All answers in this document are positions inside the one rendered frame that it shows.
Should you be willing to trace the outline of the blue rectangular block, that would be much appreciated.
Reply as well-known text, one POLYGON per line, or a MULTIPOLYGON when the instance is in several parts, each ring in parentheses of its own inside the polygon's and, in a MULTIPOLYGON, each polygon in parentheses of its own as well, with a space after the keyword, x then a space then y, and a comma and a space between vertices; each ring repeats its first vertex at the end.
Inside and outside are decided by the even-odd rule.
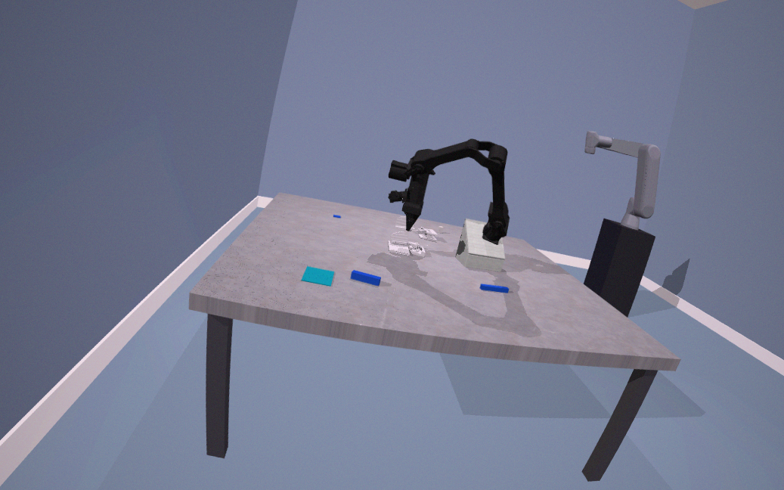
POLYGON ((364 283, 367 283, 367 284, 372 284, 372 285, 375 285, 375 286, 379 286, 381 277, 374 277, 374 275, 371 275, 371 274, 365 274, 365 273, 360 272, 358 270, 352 270, 350 279, 356 280, 356 281, 363 281, 364 283))
POLYGON ((508 294, 508 291, 510 291, 510 289, 508 289, 507 287, 502 287, 497 285, 487 285, 487 284, 481 284, 481 290, 490 290, 490 291, 501 292, 506 294, 508 294))

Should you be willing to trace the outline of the teal flat rectangular plate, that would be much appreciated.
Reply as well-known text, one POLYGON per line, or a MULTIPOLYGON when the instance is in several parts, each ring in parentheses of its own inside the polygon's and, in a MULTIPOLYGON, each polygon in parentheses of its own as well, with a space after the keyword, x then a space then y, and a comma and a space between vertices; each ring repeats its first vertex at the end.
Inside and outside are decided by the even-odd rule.
POLYGON ((302 281, 311 281, 311 283, 314 284, 332 286, 333 276, 334 271, 311 268, 307 266, 304 274, 302 274, 302 281))

